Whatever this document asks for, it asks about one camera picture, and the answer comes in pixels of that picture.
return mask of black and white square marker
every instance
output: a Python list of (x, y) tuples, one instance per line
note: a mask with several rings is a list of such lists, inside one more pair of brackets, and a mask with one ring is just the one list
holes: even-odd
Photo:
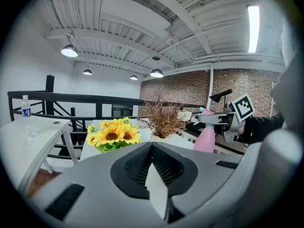
[(249, 95), (246, 93), (232, 102), (239, 122), (251, 116), (255, 111)]

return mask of artificial sunflower bouquet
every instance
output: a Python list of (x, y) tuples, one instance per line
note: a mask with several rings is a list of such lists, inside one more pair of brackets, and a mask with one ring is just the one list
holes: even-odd
[(114, 119), (112, 122), (105, 120), (99, 126), (102, 129), (100, 131), (94, 125), (88, 126), (87, 144), (94, 146), (100, 153), (142, 143), (138, 128), (131, 125), (128, 117)]

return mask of brown flower center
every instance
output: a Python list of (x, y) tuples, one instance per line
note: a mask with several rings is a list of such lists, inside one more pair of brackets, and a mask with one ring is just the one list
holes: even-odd
[(123, 139), (130, 140), (132, 139), (132, 136), (129, 133), (124, 133)]
[(118, 138), (118, 135), (116, 134), (116, 133), (108, 133), (107, 135), (106, 135), (106, 139), (107, 140), (115, 140), (115, 139), (117, 139)]

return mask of rectangular light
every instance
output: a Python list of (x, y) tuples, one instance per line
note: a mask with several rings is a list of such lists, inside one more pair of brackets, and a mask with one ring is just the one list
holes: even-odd
[(257, 48), (258, 34), (260, 31), (260, 10), (258, 6), (249, 6), (250, 43), (249, 53), (255, 53)]

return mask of brown dried branches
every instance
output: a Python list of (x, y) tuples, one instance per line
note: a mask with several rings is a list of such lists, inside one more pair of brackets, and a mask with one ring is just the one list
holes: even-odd
[(145, 101), (143, 112), (147, 118), (138, 119), (140, 128), (151, 129), (153, 135), (162, 139), (184, 128), (184, 122), (178, 116), (181, 105), (163, 104), (160, 98), (157, 101)]

